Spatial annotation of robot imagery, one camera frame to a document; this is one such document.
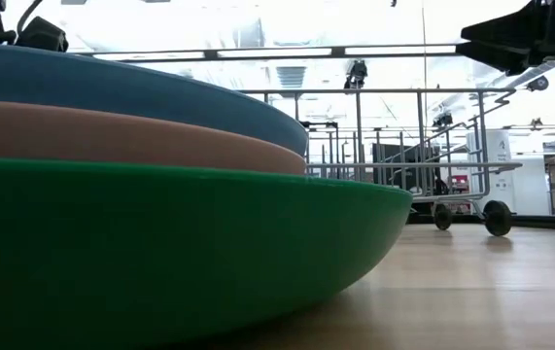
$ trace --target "stacked bowls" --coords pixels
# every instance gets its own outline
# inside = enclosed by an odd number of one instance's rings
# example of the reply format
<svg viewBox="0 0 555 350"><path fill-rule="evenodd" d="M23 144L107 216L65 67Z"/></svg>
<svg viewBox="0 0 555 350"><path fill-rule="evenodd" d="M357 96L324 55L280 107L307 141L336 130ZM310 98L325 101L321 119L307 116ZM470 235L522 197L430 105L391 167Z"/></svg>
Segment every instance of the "stacked bowls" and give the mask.
<svg viewBox="0 0 555 350"><path fill-rule="evenodd" d="M0 46L0 349L175 343L357 281L410 194L305 178L306 143L236 92Z"/></svg>

